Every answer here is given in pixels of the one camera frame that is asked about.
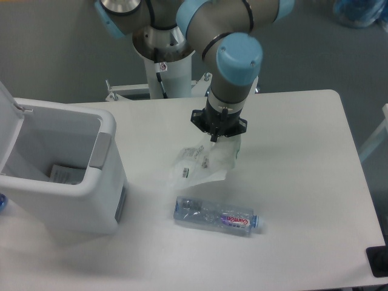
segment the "clear plastic bag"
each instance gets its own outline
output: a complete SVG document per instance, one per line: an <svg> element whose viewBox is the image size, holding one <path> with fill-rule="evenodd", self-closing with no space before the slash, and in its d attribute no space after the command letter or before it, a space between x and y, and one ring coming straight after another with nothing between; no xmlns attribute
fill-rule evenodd
<svg viewBox="0 0 388 291"><path fill-rule="evenodd" d="M228 170L236 165L240 145L240 135L222 136L216 143L206 135L196 146L182 149L170 171L170 186L184 189L225 180Z"/></svg>
<svg viewBox="0 0 388 291"><path fill-rule="evenodd" d="M386 0L336 0L334 15L349 27L367 27L379 18Z"/></svg>
<svg viewBox="0 0 388 291"><path fill-rule="evenodd" d="M235 235L249 235L252 228L263 225L253 209L183 196L176 198L174 219L183 226Z"/></svg>
<svg viewBox="0 0 388 291"><path fill-rule="evenodd" d="M385 5L383 12L380 14L379 23L381 27L388 32L388 3Z"/></svg>

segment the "sticker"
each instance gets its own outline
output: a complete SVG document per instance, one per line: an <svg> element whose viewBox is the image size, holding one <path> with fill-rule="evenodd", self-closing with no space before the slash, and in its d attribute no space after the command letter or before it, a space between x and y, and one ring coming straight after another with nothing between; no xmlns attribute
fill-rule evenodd
<svg viewBox="0 0 388 291"><path fill-rule="evenodd" d="M166 62L157 62L155 64L155 72L157 73L162 73L162 72L167 72L168 66Z"/></svg>
<svg viewBox="0 0 388 291"><path fill-rule="evenodd" d="M202 161L202 168L206 169L209 166L209 158L208 156L204 156L204 160Z"/></svg>
<svg viewBox="0 0 388 291"><path fill-rule="evenodd" d="M238 218L234 216L222 215L221 221L223 224L235 227L237 229L246 229L250 225L250 220L245 218Z"/></svg>
<svg viewBox="0 0 388 291"><path fill-rule="evenodd" d="M203 150L204 150L203 145L201 145L199 148L186 147L185 149L182 150L182 158L189 158L196 161L199 158L199 156L202 154Z"/></svg>

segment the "blue object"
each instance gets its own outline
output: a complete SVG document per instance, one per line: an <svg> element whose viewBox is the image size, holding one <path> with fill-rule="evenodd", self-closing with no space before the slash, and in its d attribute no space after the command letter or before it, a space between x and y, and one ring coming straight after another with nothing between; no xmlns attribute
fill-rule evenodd
<svg viewBox="0 0 388 291"><path fill-rule="evenodd" d="M216 61L222 76L237 86L251 84L258 76L263 60L260 43L246 33L226 36L218 47Z"/></svg>
<svg viewBox="0 0 388 291"><path fill-rule="evenodd" d="M363 28L379 18L385 3L386 0L336 0L333 12L340 23Z"/></svg>
<svg viewBox="0 0 388 291"><path fill-rule="evenodd" d="M199 225L199 229L235 235L249 235L253 228L262 225L253 209L182 196L176 199L174 219Z"/></svg>
<svg viewBox="0 0 388 291"><path fill-rule="evenodd" d="M104 23L105 28L108 30L109 34L115 39L125 37L125 34L116 26L116 24L109 18L107 12L101 6L99 1L95 2L95 8L98 12L99 17L101 18L102 23Z"/></svg>
<svg viewBox="0 0 388 291"><path fill-rule="evenodd" d="M388 21L388 2L380 14L380 19L382 19L383 21Z"/></svg>
<svg viewBox="0 0 388 291"><path fill-rule="evenodd" d="M275 21L290 14L294 5L295 5L295 0L280 0L279 1L279 12L278 12L278 16L276 17Z"/></svg>
<svg viewBox="0 0 388 291"><path fill-rule="evenodd" d="M0 212L6 207L8 203L8 198L3 195L3 194L0 194Z"/></svg>
<svg viewBox="0 0 388 291"><path fill-rule="evenodd" d="M178 12L176 13L176 24L184 37L186 37L187 29L194 14L206 2L210 2L210 0L186 0L178 9Z"/></svg>

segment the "plastic bottle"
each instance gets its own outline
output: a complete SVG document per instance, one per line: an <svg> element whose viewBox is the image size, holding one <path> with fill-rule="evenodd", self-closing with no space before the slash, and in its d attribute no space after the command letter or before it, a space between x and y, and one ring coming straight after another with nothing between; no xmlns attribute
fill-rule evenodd
<svg viewBox="0 0 388 291"><path fill-rule="evenodd" d="M336 0L334 15L349 27L362 28L379 18L386 0Z"/></svg>
<svg viewBox="0 0 388 291"><path fill-rule="evenodd" d="M248 235L258 227L259 217L253 209L179 196L174 219L198 225L198 228Z"/></svg>
<svg viewBox="0 0 388 291"><path fill-rule="evenodd" d="M0 212L5 208L7 205L8 198L0 193Z"/></svg>

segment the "white table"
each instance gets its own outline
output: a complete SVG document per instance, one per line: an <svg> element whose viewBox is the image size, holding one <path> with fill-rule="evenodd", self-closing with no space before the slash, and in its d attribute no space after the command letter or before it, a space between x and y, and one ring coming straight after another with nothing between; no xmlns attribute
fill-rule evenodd
<svg viewBox="0 0 388 291"><path fill-rule="evenodd" d="M237 167L222 182L176 192L166 168L202 133L205 98L87 104L111 111L130 189L113 236L48 229L10 203L0 215L0 289L312 290L388 283L365 249L384 244L340 97L249 96ZM188 229L177 195L252 207L262 233Z"/></svg>

